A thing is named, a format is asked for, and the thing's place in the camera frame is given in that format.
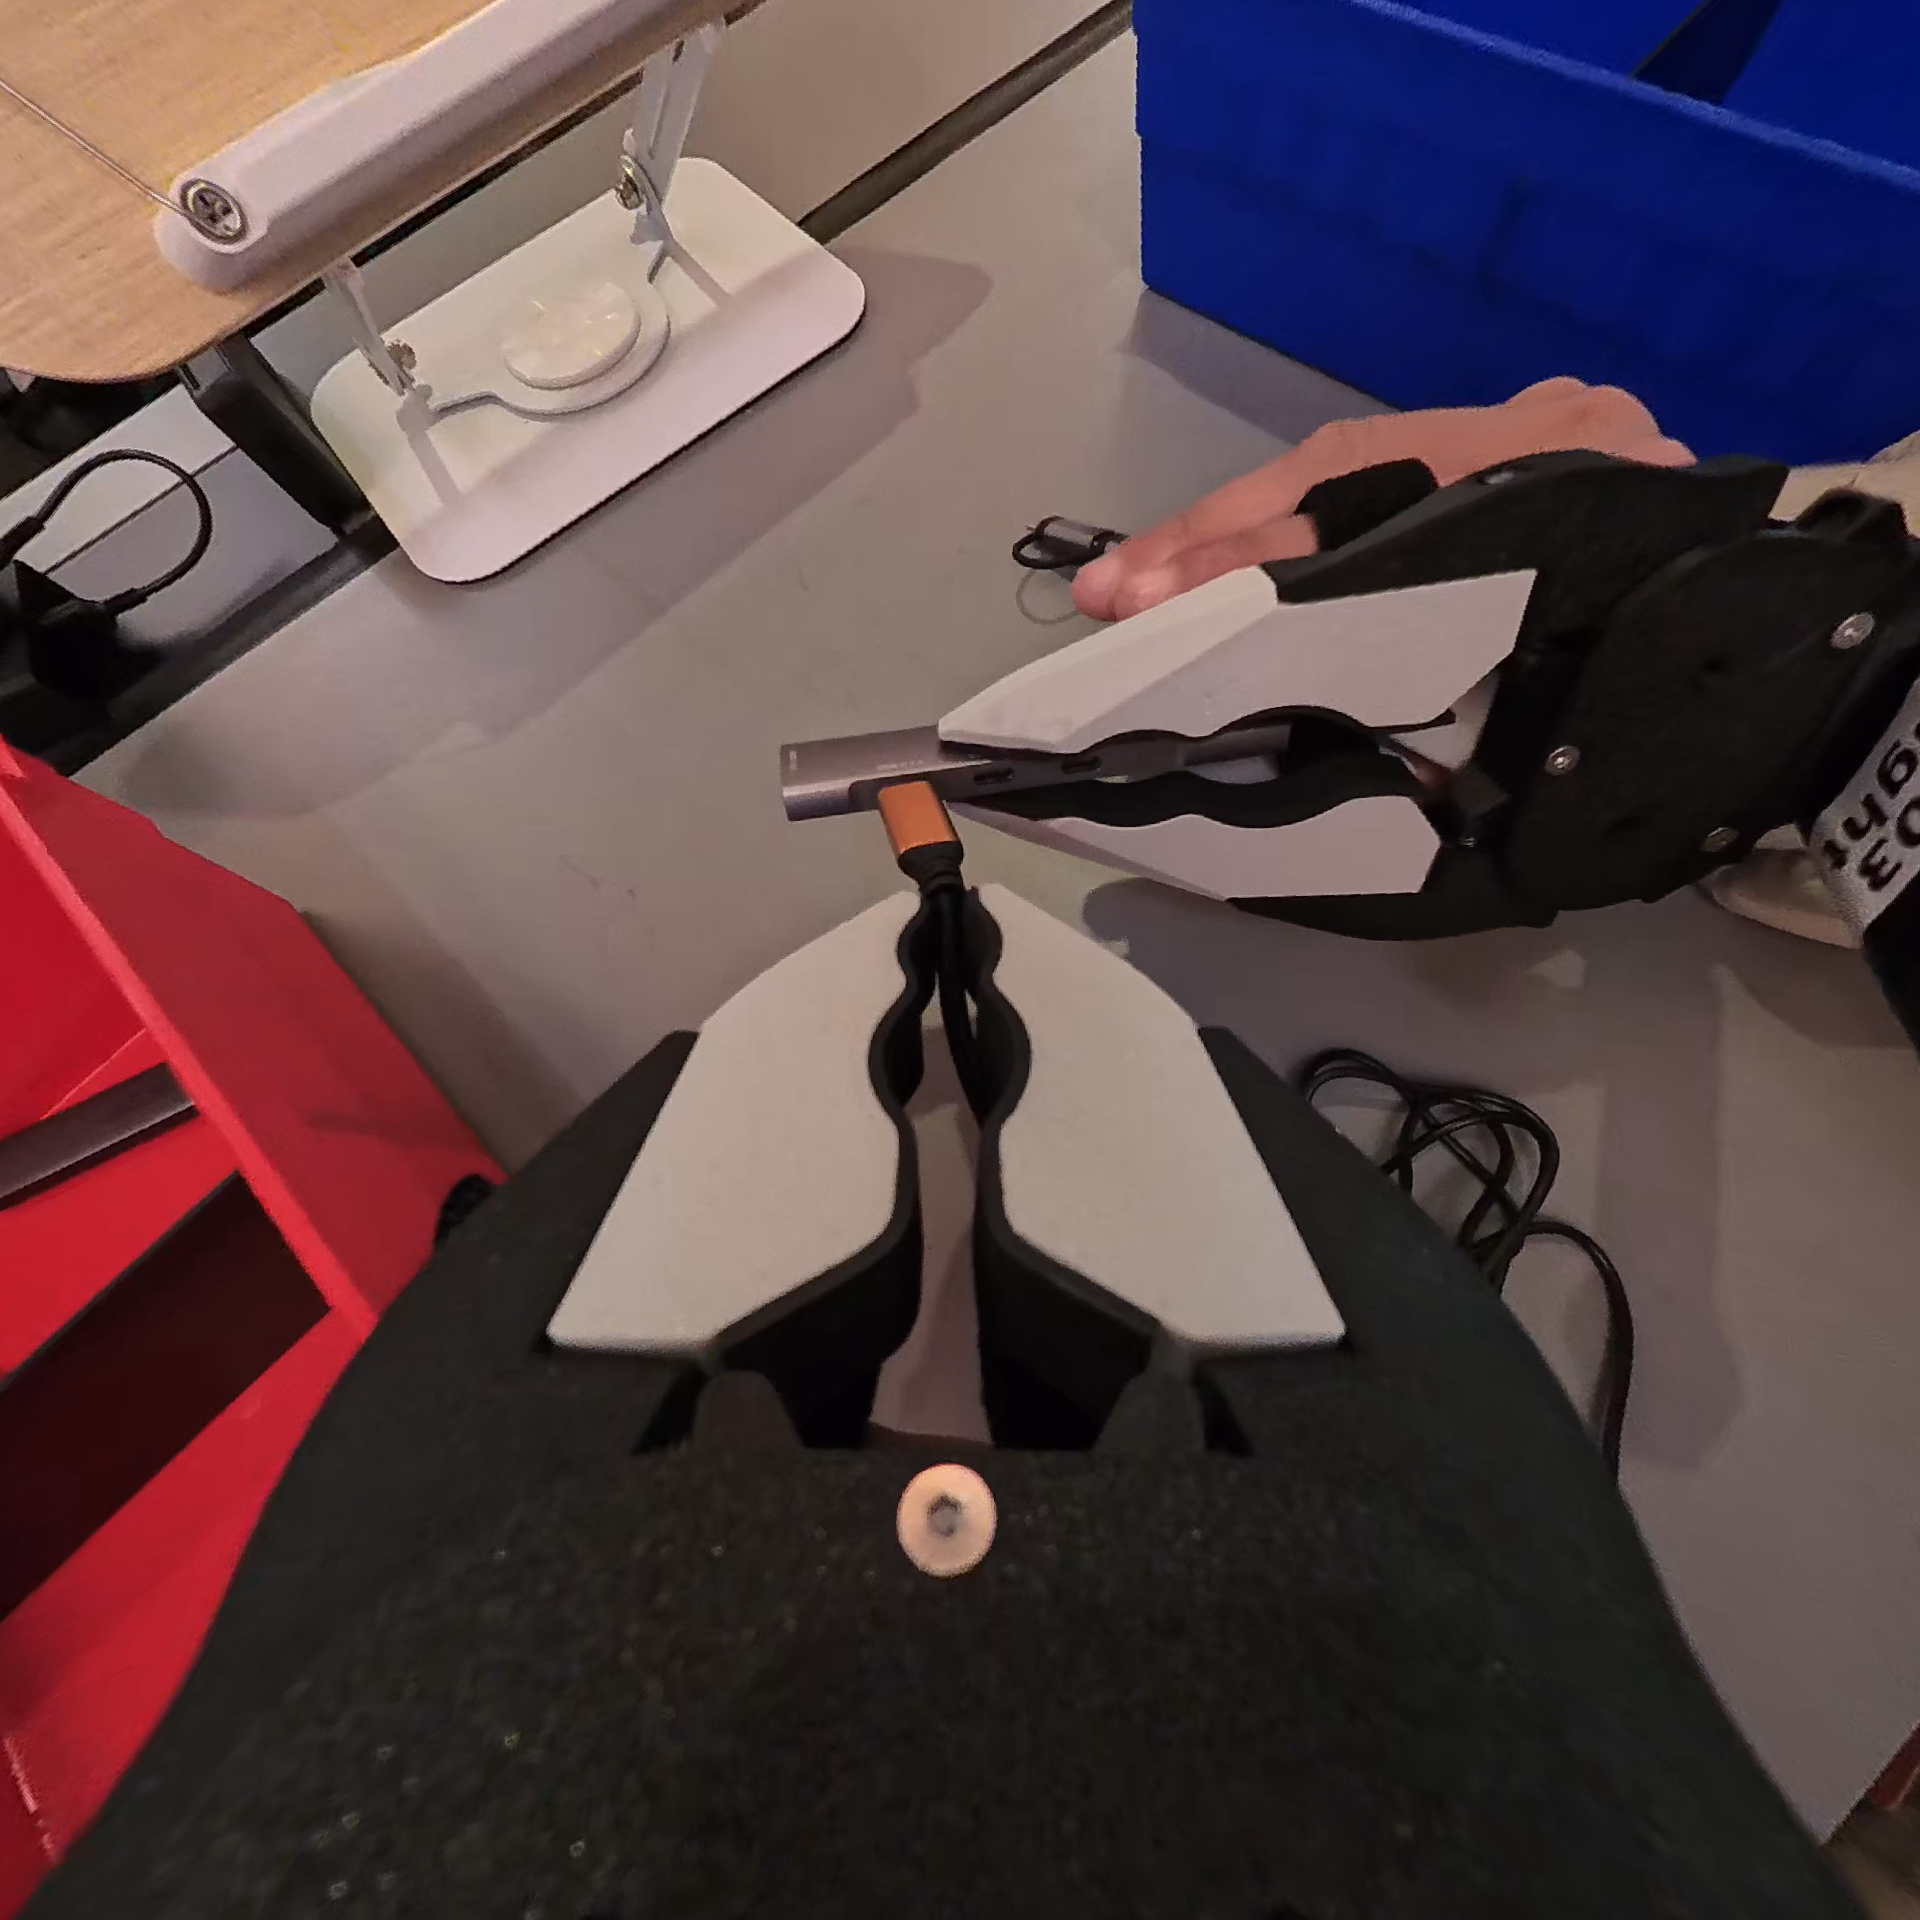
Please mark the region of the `black red-bin divider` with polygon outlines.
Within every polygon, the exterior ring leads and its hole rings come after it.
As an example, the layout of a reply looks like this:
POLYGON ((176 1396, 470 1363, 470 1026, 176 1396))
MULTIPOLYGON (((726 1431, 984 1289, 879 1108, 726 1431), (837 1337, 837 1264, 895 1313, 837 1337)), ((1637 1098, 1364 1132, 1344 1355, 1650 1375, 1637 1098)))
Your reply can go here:
POLYGON ((157 1231, 0 1395, 0 1615, 318 1324, 322 1289, 244 1179, 157 1231))

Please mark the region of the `grey desk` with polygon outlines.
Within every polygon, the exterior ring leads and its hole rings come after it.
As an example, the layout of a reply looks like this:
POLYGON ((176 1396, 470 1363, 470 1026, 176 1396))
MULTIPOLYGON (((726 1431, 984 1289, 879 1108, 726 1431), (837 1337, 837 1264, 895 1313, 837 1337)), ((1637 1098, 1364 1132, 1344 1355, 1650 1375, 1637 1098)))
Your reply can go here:
MULTIPOLYGON (((527 1161, 667 1033, 895 887, 787 830, 784 735, 887 730, 1062 649, 1036 516, 1146 530, 1323 417, 1136 288, 1136 44, 866 215, 848 351, 492 585, 375 560, 80 784, 298 903, 527 1161)), ((1353 1040, 1525 1098, 1633 1305, 1624 1494, 1824 1837, 1913 1737, 1913 1048, 1856 956, 1683 889, 1338 940, 967 832, 1272 1069, 1353 1040)))

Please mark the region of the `blue plastic bin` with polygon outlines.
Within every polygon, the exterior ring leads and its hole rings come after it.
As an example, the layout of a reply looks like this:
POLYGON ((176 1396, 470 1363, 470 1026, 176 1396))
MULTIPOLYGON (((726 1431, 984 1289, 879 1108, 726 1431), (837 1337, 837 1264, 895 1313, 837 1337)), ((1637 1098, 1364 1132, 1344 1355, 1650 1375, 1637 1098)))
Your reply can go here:
POLYGON ((1697 459, 1913 430, 1920 9, 1164 0, 1146 288, 1391 406, 1628 391, 1697 459))

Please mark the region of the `person's right hand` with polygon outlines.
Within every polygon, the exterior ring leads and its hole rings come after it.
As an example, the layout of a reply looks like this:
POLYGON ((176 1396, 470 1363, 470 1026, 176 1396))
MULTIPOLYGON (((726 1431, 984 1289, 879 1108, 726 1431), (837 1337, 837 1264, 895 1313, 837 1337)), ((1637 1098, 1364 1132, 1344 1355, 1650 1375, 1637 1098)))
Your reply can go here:
POLYGON ((1181 516, 1079 569, 1073 613, 1116 625, 1206 578, 1316 551, 1306 494, 1326 475, 1374 468, 1374 462, 1426 462, 1435 484, 1458 484, 1529 452, 1688 462, 1688 443, 1666 436, 1633 397, 1591 391, 1575 378, 1529 380, 1498 406, 1326 417, 1286 459, 1206 488, 1181 516))

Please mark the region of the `red plastic bin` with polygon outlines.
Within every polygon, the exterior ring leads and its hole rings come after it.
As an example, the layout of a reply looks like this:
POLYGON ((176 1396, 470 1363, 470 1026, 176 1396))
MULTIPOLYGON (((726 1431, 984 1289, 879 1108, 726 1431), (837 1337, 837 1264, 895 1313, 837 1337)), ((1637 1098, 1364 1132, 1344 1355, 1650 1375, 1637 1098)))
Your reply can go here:
POLYGON ((322 1289, 322 1324, 0 1615, 0 1894, 16 1911, 172 1713, 272 1483, 434 1259, 449 1195, 502 1161, 293 903, 16 748, 0 815, 9 1140, 200 1108, 9 1206, 9 1383, 229 1179, 322 1289))

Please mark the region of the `black cable orange plug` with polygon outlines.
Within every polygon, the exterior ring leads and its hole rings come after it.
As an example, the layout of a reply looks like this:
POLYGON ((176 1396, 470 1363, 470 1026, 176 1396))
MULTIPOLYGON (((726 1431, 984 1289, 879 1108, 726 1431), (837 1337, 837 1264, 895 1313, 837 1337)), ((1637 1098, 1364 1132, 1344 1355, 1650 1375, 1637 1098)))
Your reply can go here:
POLYGON ((976 1026, 974 1026, 967 844, 959 844, 954 815, 933 794, 933 784, 879 786, 879 818, 887 832, 895 872, 933 908, 933 949, 938 949, 933 1001, 938 1001, 946 1063, 954 1063, 954 1080, 959 1080, 974 1122, 984 1122, 993 1112, 993 1080, 984 1080, 976 1026))

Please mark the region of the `wooden board stand white base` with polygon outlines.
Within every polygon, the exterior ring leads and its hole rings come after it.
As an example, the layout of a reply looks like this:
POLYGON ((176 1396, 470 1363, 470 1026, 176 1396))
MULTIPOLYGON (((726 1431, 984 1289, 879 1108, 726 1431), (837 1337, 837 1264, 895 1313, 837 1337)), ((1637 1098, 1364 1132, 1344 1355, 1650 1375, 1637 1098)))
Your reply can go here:
POLYGON ((311 427, 438 585, 644 484, 866 321, 866 279, 685 129, 733 9, 9 9, 9 372, 185 372, 298 288, 311 427), (355 250, 622 94, 616 185, 401 323, 355 250))

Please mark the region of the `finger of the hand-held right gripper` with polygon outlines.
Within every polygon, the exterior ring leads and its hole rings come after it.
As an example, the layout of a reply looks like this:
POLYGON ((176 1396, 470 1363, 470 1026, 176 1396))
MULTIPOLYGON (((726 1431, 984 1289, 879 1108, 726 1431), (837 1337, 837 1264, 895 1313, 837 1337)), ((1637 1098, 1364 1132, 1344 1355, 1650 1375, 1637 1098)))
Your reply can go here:
POLYGON ((1323 606, 1286 606, 1237 569, 1021 659, 933 730, 976 748, 1096 748, 1124 730, 1213 735, 1286 706, 1411 730, 1512 657, 1525 606, 1529 569, 1323 606))
POLYGON ((959 803, 959 815, 1190 899, 1293 903, 1418 899, 1444 851, 1426 803, 1406 760, 1326 748, 1262 784, 1178 768, 959 803))

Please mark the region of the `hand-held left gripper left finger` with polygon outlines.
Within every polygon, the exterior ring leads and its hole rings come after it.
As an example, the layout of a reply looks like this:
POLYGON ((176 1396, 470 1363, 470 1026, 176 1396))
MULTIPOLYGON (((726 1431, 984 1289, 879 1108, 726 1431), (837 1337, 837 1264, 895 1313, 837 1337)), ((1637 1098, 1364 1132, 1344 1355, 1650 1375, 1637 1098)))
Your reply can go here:
POLYGON ((923 899, 895 889, 691 1037, 546 1340, 763 1375, 852 1450, 923 1314, 923 899))

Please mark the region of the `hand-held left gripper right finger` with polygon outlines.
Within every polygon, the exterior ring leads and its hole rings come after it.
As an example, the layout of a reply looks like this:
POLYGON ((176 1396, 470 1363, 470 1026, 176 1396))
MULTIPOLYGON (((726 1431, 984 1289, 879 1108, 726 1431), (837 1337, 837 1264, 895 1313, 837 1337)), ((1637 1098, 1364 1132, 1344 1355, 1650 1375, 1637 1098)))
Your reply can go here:
POLYGON ((1155 977, 976 887, 974 1009, 993 1445, 1086 1450, 1146 1375, 1348 1340, 1213 1048, 1155 977))

